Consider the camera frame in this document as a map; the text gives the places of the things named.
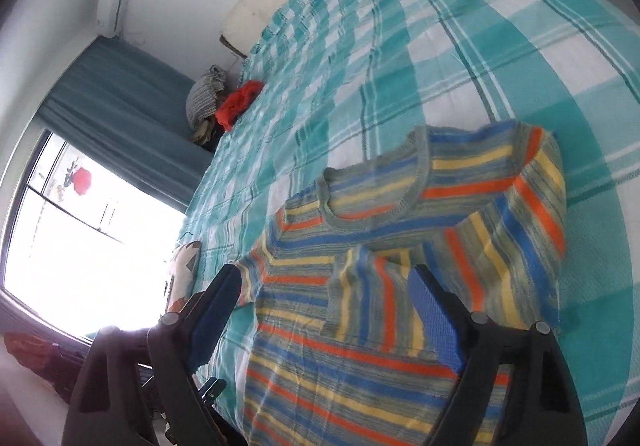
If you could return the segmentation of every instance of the pile of clothes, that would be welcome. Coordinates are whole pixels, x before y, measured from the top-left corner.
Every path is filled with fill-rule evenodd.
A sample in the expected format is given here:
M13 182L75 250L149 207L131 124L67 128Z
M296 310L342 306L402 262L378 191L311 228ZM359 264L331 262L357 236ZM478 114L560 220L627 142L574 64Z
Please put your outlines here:
M236 120L256 99L263 84L249 80L236 91L226 88L226 71L213 65L194 83L187 96L186 112L191 129L191 141L215 152L220 137L233 127Z
M4 345L20 365L49 381L58 395L66 403L70 402L84 356L25 333L5 333Z

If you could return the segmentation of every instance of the window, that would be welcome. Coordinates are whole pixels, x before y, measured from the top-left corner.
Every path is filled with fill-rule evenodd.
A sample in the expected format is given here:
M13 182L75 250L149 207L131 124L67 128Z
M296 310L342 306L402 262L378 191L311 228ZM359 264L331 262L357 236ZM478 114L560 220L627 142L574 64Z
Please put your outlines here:
M182 213L55 134L36 150L21 192L5 235L7 292L79 336L158 321Z

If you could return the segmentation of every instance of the bed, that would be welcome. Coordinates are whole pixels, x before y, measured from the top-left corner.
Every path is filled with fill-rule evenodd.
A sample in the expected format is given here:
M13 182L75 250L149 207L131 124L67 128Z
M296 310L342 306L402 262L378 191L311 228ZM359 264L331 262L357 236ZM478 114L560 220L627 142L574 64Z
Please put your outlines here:
M640 395L638 25L604 0L277 1L241 0L223 31L248 55L241 79L265 87L186 212L182 241L202 241L194 289L327 166L380 155L418 124L541 125L566 179L557 335L590 444L604 444ZM217 409L238 428L254 333L252 306L237 309L199 372L226 379Z

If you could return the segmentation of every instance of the folded clothes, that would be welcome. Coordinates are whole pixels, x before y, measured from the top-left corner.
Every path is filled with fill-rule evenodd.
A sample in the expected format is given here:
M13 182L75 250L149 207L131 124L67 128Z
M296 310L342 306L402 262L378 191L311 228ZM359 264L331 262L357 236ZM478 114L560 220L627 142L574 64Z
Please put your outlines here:
M218 123L225 128L225 131L231 130L236 119L249 108L249 105L260 94L262 87L264 87L264 84L261 81L249 80L237 91L229 94L215 114Z

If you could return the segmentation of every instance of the sweater sleeve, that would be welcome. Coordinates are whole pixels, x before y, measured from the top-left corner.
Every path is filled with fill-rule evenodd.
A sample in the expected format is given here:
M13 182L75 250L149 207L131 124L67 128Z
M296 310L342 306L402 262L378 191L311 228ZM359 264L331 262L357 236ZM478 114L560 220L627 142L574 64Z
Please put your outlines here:
M279 238L280 229L274 217L262 231L251 251L234 263L240 269L242 276L242 290L238 299L237 307L255 302L255 299L262 288L265 277L269 274L271 263L273 262L276 242Z

